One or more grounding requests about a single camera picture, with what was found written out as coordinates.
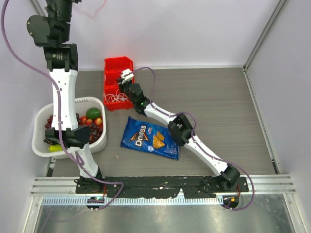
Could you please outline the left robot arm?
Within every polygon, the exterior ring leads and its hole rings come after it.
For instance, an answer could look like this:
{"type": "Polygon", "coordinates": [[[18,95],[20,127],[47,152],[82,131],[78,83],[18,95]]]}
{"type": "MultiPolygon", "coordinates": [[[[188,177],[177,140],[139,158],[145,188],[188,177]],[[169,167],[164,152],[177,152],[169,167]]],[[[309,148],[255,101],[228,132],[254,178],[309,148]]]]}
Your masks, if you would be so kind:
{"type": "Polygon", "coordinates": [[[74,0],[48,0],[47,16],[33,15],[27,30],[36,46],[43,48],[47,77],[53,84],[53,119],[45,136],[61,145],[63,152],[78,166],[78,187],[94,194],[104,183],[89,147],[91,129],[78,123],[75,112],[75,84],[78,75],[77,45],[68,43],[74,0]]]}

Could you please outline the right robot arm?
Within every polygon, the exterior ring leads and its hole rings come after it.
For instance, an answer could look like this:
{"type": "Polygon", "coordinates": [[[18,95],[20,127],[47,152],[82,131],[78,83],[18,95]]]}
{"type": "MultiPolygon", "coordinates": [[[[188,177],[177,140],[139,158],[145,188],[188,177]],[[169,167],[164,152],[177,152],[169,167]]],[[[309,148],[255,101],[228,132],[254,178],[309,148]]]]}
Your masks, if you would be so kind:
{"type": "Polygon", "coordinates": [[[222,190],[229,192],[236,188],[240,172],[231,162],[221,159],[200,140],[195,134],[195,127],[187,118],[187,113],[174,114],[160,108],[149,100],[140,85],[133,83],[131,79],[119,78],[117,83],[120,92],[129,98],[138,114],[166,125],[170,136],[178,146],[192,151],[213,171],[216,176],[216,184],[222,190]]]}

